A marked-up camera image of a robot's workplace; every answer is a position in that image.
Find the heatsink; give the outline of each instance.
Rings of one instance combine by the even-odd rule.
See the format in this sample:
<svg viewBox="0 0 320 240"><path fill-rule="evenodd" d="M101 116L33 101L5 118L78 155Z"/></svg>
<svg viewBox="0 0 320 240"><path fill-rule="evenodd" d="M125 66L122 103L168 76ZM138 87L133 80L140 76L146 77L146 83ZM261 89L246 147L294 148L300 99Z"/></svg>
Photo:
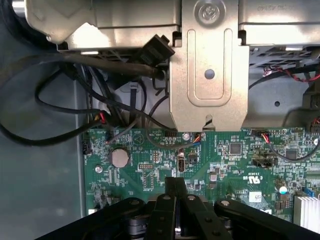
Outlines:
<svg viewBox="0 0 320 240"><path fill-rule="evenodd" d="M311 196L295 196L293 223L320 234L320 200Z"/></svg>

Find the green circuit board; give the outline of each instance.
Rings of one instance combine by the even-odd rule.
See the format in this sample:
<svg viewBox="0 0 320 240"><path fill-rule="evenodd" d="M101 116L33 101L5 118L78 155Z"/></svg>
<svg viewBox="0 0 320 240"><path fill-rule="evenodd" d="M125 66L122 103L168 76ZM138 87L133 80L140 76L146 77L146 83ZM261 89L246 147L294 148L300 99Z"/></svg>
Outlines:
<svg viewBox="0 0 320 240"><path fill-rule="evenodd" d="M206 131L200 145L176 150L152 145L144 129L132 129L114 144L106 144L110 132L89 130L83 137L87 213L128 197L147 202L164 193L165 177L183 177L190 194L205 196L209 202L230 198L292 221L294 195L320 198L320 153L304 162L287 162L271 153L251 131ZM274 148L289 158L306 155L318 138L302 128L267 131ZM150 131L156 142L165 145L188 143L197 137L187 132L190 139L183 140L183 134ZM130 155L125 167L116 168L111 162L110 153L117 148Z"/></svg>

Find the motherboard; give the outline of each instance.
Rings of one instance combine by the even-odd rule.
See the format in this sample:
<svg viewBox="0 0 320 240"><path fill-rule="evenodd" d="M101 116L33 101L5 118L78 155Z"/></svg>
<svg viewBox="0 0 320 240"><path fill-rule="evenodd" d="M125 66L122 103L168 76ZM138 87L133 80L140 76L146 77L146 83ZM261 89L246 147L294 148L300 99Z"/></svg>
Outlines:
<svg viewBox="0 0 320 240"><path fill-rule="evenodd" d="M268 128L270 142L290 159L308 154L318 137L303 128ZM151 144L144 129L132 129L108 144L111 134L91 129L83 136L87 214L128 197L145 202L165 192L166 177L183 177L188 193L214 203L233 199L293 221L295 196L320 199L320 153L302 162L288 162L270 152L252 129L239 132L167 132L150 136L162 145L200 144L164 149Z"/></svg>

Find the metal bracket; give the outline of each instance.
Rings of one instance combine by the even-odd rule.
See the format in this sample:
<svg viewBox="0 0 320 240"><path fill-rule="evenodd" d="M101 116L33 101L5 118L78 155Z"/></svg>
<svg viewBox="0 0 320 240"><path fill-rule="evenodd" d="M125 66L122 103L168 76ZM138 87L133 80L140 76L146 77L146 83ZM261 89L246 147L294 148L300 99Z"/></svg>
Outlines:
<svg viewBox="0 0 320 240"><path fill-rule="evenodd" d="M238 39L238 1L182 1L182 47L170 61L170 112L180 132L238 131L248 110L249 47Z"/></svg>

